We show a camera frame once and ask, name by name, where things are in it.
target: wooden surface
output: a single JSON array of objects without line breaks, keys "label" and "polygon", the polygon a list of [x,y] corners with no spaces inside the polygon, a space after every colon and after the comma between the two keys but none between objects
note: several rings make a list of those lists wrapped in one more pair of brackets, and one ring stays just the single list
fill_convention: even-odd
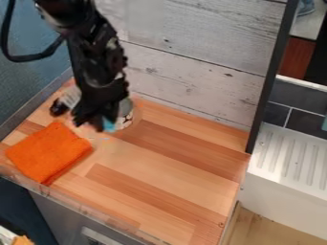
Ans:
[{"label": "wooden surface", "polygon": [[125,41],[265,76],[285,3],[98,0]]},{"label": "wooden surface", "polygon": [[[51,123],[48,110],[58,94],[0,150]],[[74,128],[69,115],[59,118],[89,139],[95,152],[51,188],[123,220],[136,235],[146,232],[170,244],[217,244],[246,171],[248,134],[147,100],[135,103],[134,124],[114,135]]]},{"label": "wooden surface", "polygon": [[278,73],[290,78],[304,79],[315,47],[314,41],[290,37]]},{"label": "wooden surface", "polygon": [[142,97],[250,130],[286,1],[96,2]]},{"label": "wooden surface", "polygon": [[241,209],[227,245],[326,245],[327,241]]},{"label": "wooden surface", "polygon": [[138,95],[233,127],[250,129],[264,78],[191,58],[123,44]]}]

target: wooden countertop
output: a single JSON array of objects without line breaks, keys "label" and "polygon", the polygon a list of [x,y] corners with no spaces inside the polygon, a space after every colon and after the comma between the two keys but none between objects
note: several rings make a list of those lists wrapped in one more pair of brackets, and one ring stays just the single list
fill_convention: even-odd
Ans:
[{"label": "wooden countertop", "polygon": [[[11,165],[4,149],[54,120],[49,107],[59,93],[2,141],[2,163]],[[170,244],[216,245],[246,172],[248,134],[151,101],[134,101],[133,125],[114,135],[74,128],[68,114],[57,119],[87,138],[95,151],[51,189],[123,220],[135,228],[131,233],[142,231]]]}]

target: orange towel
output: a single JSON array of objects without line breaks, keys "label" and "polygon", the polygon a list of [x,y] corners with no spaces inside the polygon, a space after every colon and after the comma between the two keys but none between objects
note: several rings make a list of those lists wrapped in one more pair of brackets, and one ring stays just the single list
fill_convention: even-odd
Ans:
[{"label": "orange towel", "polygon": [[89,142],[79,138],[61,122],[53,122],[9,147],[6,155],[27,177],[50,185],[91,151]]}]

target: whitewashed wood panel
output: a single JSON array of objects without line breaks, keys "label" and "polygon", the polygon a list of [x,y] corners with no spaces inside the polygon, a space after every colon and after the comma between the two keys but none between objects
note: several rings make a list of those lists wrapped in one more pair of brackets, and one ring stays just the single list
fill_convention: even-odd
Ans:
[{"label": "whitewashed wood panel", "polygon": [[132,91],[149,100],[249,129],[264,78],[192,58],[122,43]]},{"label": "whitewashed wood panel", "polygon": [[133,43],[265,76],[285,4],[265,0],[98,0]]}]

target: black robotic arm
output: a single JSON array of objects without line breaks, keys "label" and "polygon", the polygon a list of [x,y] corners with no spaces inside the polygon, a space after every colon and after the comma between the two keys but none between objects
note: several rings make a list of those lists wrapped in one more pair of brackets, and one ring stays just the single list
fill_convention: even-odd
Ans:
[{"label": "black robotic arm", "polygon": [[[76,126],[90,123],[102,131],[102,118],[114,123],[120,101],[128,97],[128,82],[123,72],[127,58],[117,32],[90,0],[35,0],[34,3],[59,37],[39,54],[12,56],[8,40],[15,0],[9,0],[0,39],[5,57],[13,62],[42,59],[51,56],[69,38],[75,48],[70,52],[71,60],[78,60],[76,85],[81,91],[81,99],[72,111],[74,122]],[[62,106],[55,101],[53,114],[64,112],[66,108]]]}]

